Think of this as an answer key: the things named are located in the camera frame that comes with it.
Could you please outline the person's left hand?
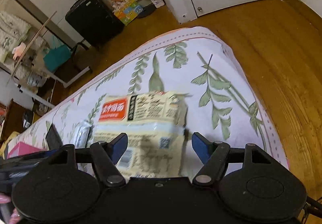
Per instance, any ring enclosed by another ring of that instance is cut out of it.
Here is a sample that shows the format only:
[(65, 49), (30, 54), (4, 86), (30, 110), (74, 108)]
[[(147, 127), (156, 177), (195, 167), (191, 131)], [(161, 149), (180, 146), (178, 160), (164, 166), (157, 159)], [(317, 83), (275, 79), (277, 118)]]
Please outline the person's left hand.
[(17, 224), (21, 218), (18, 211), (13, 207), (11, 198), (1, 193), (1, 223)]

